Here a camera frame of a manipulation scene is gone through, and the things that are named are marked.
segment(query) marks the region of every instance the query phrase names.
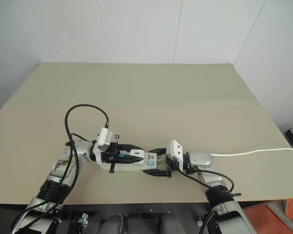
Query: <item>beige tabletop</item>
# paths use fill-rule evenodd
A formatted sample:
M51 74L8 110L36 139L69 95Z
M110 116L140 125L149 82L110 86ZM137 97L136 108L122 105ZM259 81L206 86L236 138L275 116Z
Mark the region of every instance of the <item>beige tabletop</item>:
M0 111L0 203L27 204L61 155L64 115L78 103L103 108L120 143L145 150L175 139L185 151L239 153L289 147L230 64L42 63ZM101 113L72 112L72 132L94 139ZM217 156L236 200L293 197L293 152ZM204 188L172 178L84 166L66 204L205 202Z

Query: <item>white wall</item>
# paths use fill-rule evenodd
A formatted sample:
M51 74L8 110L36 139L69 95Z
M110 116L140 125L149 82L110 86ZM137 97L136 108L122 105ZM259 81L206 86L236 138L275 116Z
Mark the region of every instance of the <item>white wall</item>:
M293 127L293 0L0 0L0 108L41 61L233 63Z

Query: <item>white cable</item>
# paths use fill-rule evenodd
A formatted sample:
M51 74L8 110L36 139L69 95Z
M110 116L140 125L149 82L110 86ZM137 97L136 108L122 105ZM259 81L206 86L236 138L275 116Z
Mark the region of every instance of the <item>white cable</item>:
M292 148L278 148L278 149L265 149L265 150L253 150L248 151L244 153L237 153L237 154L211 154L212 156L238 156L238 155L249 155L257 152L263 152L263 151L279 151L279 150L292 150Z

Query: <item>black cable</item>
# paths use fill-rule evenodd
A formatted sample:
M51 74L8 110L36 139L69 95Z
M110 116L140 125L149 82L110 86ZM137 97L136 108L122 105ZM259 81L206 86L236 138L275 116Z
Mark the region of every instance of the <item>black cable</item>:
M85 140L85 141L90 142L90 140L87 140L86 138L83 138L82 136L80 136L80 135L78 135L78 134L76 134L76 133L71 133L71 135L72 135L72 136L77 136L77 137L79 137L79 138L82 139L82 140Z
M212 218L213 213L209 212L208 216L206 217L206 219L203 222L203 225L200 228L199 234L203 234L205 227L208 225L210 219Z
M109 120L108 120L108 116L107 114L99 107L97 106L94 106L94 105L90 105L90 104L79 104L79 105L75 105L71 108L69 108L69 110L66 112L66 115L65 115L65 119L64 119L64 125L65 125L65 130L66 130L66 133L67 133L67 136L68 136L68 139L69 139L69 145L71 147L71 149L73 149L73 152L74 152L74 156L75 156L75 160L76 160L76 171L75 171L75 177L74 177L74 180L73 180L73 183L70 187L70 189L67 191L67 193L56 203L54 204L47 212L43 213L42 215L40 215L39 217L35 218L33 221L31 221L30 223L26 224L24 227L20 228L17 232L15 232L14 234L20 234L22 233L24 230L26 230L28 227L30 227L31 225L33 225L34 223L36 223L37 221L39 221L40 219L42 219L43 217L47 216L51 211L53 211L58 205L60 205L65 199L66 197L70 194L70 192L73 190L76 182L77 182L77 178L78 178L78 174L79 174L79 159L78 159L78 153L77 153L77 149L76 149L76 146L74 144L74 140L73 140L73 137L72 137L72 134L69 130L69 127L68 127L68 116L69 116L69 113L74 110L75 108L77 107L82 107L82 106L87 106L87 107L92 107L92 108L95 108L99 111L101 111L104 115L105 115L105 118L106 118L106 123L105 123L105 127L108 128L109 126Z
M22 214L24 214L24 213L26 213L27 211L30 211L30 210L32 210L32 209L34 209L34 208L36 208L36 207L42 206L42 205L44 205L44 204L46 204L46 203L48 203L48 202L49 202L49 200L44 201L44 202L41 202L41 203L39 203L39 204L37 204L37 205L34 205L34 206L31 206L31 207L28 207L28 208L26 208L25 210L23 210L22 212L20 212L20 213L15 217L15 219L13 220L13 222L12 222L12 224L11 224L11 227L10 227L10 231L14 228L14 225L15 225L16 221L22 216Z
M179 173L182 174L183 176L188 177L189 179L192 179L192 180L194 180L195 182L198 182L199 184L201 184L201 185L207 187L208 189L211 189L211 186L209 186L209 185L207 185L207 184L205 184L205 183L199 181L199 180L196 179L196 178L193 178L193 177L191 177L191 176L189 176L189 175L183 173L179 168L178 168L178 171L179 171Z
M231 193L233 191L233 189L234 189L234 181L232 179L230 179L228 176L224 175L224 174L221 174L221 173L218 173L218 172L207 171L207 170L201 170L201 169L197 169L197 170L195 170L195 172L205 172L205 173L210 173L210 174L214 174L214 175L218 175L218 176L221 176L223 178L226 178L231 183L231 188L229 189L229 192Z
M66 177L66 174L68 172L69 166L70 166L70 164L72 162L72 159L73 159L73 149L72 149L72 147L69 147L69 149L70 149L70 153L69 153L68 164L67 164L67 166L65 168L65 171L64 171L64 174L63 174L63 176L62 176L62 178L61 178L61 180L60 180L60 182L58 184L58 189L60 188L60 186L62 185L63 181L65 180L65 177Z
M14 234L20 234L23 231L25 231L28 227L30 227L31 225L33 225L34 223L36 223L37 221L39 221L40 219L42 219L43 217L47 216L51 211L53 211L58 205L60 205L65 199L66 197L70 194L70 192L73 190L77 178L78 178L78 174L79 174L79 159L78 159L78 154L77 154L77 150L75 145L72 145L73 147L73 151L75 153L75 160L76 160L76 172L75 172L75 177L73 180L73 183L70 187L70 189L67 191L67 193L57 202L55 203L48 211L46 211L45 213L43 213L42 215L38 216L37 218L35 218L33 221L31 221L30 223L26 224L24 227L20 228L17 232L15 232Z

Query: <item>orange floor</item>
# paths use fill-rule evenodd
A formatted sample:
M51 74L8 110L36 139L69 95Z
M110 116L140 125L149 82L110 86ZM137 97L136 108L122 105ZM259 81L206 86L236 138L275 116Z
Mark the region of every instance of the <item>orange floor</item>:
M293 232L266 206L243 210L258 234L292 234ZM289 200L287 216L293 221L293 199Z

